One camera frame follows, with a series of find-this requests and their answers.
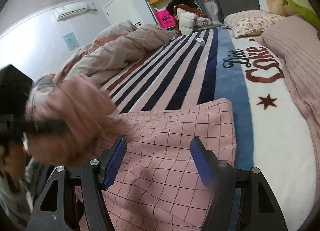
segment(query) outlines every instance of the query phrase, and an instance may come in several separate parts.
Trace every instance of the pink box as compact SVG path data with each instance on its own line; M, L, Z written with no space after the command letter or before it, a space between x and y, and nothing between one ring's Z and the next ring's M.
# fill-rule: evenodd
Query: pink box
M175 25L173 17L169 14L167 10L158 11L156 13L156 16L162 28L170 28Z

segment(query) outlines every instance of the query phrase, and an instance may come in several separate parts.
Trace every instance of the air conditioner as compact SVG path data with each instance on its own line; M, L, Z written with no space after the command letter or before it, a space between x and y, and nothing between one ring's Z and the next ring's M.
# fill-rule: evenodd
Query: air conditioner
M88 10L88 4L86 2L76 2L65 6L61 6L54 11L54 15L57 21L68 19L78 14L84 13Z

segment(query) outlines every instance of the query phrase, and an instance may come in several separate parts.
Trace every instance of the red star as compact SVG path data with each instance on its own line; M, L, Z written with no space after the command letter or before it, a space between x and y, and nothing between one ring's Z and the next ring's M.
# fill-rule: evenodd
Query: red star
M264 109L267 109L267 107L269 106L269 105L271 105L271 106L275 106L276 107L276 105L273 103L275 100L277 100L277 98L275 98L275 99L271 99L270 98L270 94L268 94L268 96L266 97L266 98L264 98L264 97L259 97L262 101L260 102L260 103L258 103L258 104L263 104L264 105Z

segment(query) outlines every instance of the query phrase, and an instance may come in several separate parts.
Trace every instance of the green plush toy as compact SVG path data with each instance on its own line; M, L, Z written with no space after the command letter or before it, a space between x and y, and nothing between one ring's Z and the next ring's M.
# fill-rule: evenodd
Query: green plush toy
M306 21L320 30L320 20L308 0L282 0L282 5L290 5Z

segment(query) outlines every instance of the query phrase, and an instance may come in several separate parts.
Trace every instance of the striped blanket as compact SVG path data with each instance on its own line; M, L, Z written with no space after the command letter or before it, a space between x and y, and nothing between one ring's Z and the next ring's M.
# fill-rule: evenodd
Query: striped blanket
M178 37L112 78L120 113L183 109L227 98L236 130L235 167L259 167L297 230L315 198L316 168L308 126L287 90L281 63L254 39L228 27ZM206 42L199 46L195 38Z

